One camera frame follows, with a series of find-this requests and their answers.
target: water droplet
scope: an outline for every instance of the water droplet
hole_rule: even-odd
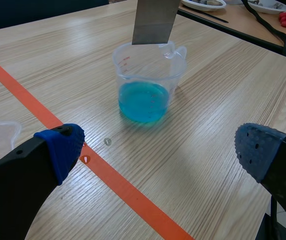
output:
[[[80,157],[80,160],[87,164],[91,160],[91,157],[88,156],[88,155],[83,155],[83,156]]]
[[[104,139],[104,143],[107,145],[107,146],[110,146],[112,144],[112,140],[110,138],[105,138]]]

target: wooden table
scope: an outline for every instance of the wooden table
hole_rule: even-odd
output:
[[[247,34],[258,39],[267,41],[272,44],[277,44],[283,46],[283,42],[272,35],[263,25],[261,25],[256,18],[244,7],[244,5],[226,5],[226,8],[219,9],[217,11],[209,12],[209,14],[228,21],[224,23],[213,19],[211,17],[205,16],[203,14],[197,13],[194,9],[186,7],[182,3],[179,7],[181,10],[187,11],[194,15],[205,18],[209,21],[217,23],[219,25],[225,26],[227,28],[233,29],[235,31]],[[258,13],[265,21],[271,24],[275,29],[286,34],[286,28],[282,27],[278,21],[278,15],[275,14],[264,14]]]
[[[187,47],[187,71],[166,117],[139,125],[119,112],[111,60],[131,40],[135,8],[129,0],[0,29],[0,65],[82,126],[88,145],[192,237],[254,239],[269,194],[238,163],[234,133],[245,122],[286,132],[286,57],[177,16],[170,39]],[[18,144],[45,129],[1,83],[0,121],[22,124]],[[27,239],[161,237],[79,162]]]

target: orange tape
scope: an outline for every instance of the orange tape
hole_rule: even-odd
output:
[[[48,129],[52,129],[63,124],[1,66],[0,82]],[[113,169],[113,167],[103,160],[87,144],[84,144],[83,146],[80,159],[164,239],[193,239],[176,222],[174,222],[151,200],[149,200],[129,181]]]

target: blue rubber grip pad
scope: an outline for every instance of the blue rubber grip pad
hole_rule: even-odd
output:
[[[73,123],[64,126],[73,128],[69,136],[49,129],[34,134],[34,137],[44,139],[47,143],[58,185],[68,176],[72,164],[81,154],[85,141],[84,130],[80,126]]]
[[[235,134],[239,163],[260,183],[281,145],[286,133],[258,124],[245,123]]]

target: metal sheet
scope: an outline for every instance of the metal sheet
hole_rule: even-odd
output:
[[[133,45],[166,44],[180,0],[138,0]]]

